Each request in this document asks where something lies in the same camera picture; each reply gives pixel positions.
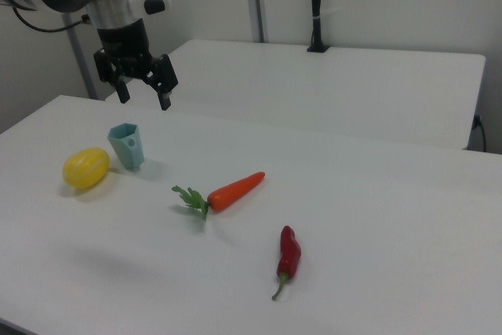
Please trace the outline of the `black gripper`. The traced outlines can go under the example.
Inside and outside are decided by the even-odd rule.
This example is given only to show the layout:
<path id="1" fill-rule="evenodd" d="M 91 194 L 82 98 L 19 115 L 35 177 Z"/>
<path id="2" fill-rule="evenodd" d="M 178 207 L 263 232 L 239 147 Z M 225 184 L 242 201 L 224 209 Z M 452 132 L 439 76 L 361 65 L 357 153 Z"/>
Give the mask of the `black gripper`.
<path id="1" fill-rule="evenodd" d="M 102 82 L 109 83 L 122 104 L 130 95 L 124 77 L 142 78 L 158 96 L 163 111 L 171 106 L 170 95 L 178 84 L 171 59 L 162 54 L 152 57 L 144 21 L 115 29 L 98 29 L 102 49 L 93 54 Z"/>

